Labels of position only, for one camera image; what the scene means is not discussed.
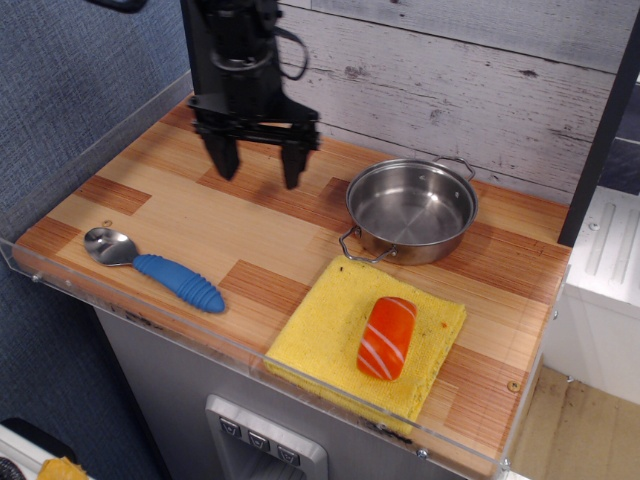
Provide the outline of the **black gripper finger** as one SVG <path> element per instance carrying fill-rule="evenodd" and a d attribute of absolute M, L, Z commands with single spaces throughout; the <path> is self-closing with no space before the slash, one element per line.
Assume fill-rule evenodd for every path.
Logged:
<path fill-rule="evenodd" d="M 232 180 L 240 164 L 235 130 L 202 127 L 200 135 L 219 175 Z"/>
<path fill-rule="evenodd" d="M 306 142 L 286 143 L 281 147 L 287 189 L 295 189 L 298 186 L 299 177 L 306 169 L 307 159 L 312 150 L 313 145 Z"/>

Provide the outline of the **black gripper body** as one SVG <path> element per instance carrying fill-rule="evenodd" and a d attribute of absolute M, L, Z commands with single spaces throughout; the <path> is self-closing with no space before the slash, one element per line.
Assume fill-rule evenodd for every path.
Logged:
<path fill-rule="evenodd" d="M 199 134 L 319 148 L 319 114 L 285 94 L 277 57 L 212 57 L 205 67 L 189 103 Z"/>

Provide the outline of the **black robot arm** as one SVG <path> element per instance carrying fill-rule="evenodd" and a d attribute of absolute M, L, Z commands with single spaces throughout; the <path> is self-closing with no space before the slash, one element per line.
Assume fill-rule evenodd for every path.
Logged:
<path fill-rule="evenodd" d="M 318 113 L 289 98 L 278 41 L 300 44 L 278 27 L 275 1 L 184 1 L 181 4 L 194 94 L 196 132 L 221 177 L 239 167 L 240 140 L 277 145 L 284 181 L 298 185 L 308 156 L 319 147 Z"/>

